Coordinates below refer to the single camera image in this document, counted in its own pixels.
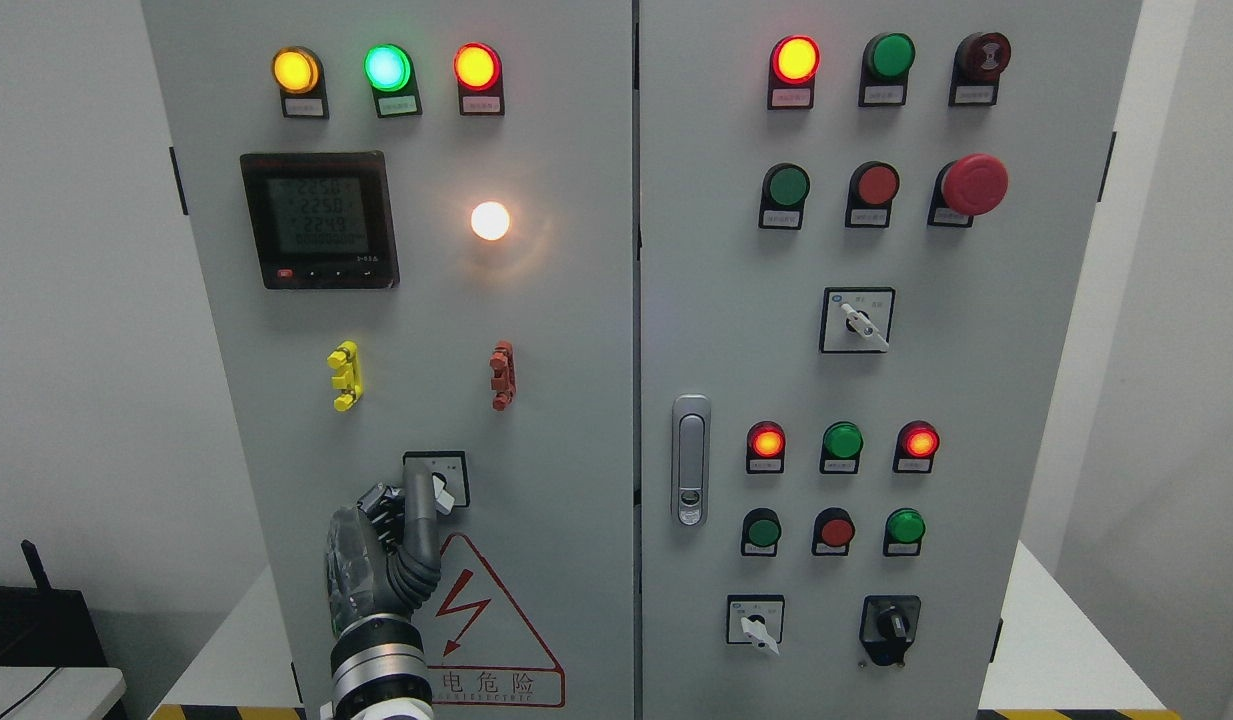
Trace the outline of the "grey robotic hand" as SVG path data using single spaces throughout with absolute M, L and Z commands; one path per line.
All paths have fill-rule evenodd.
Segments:
M 402 478 L 401 488 L 374 486 L 330 517 L 326 587 L 337 637 L 380 612 L 409 619 L 441 582 L 433 473 L 407 460 Z

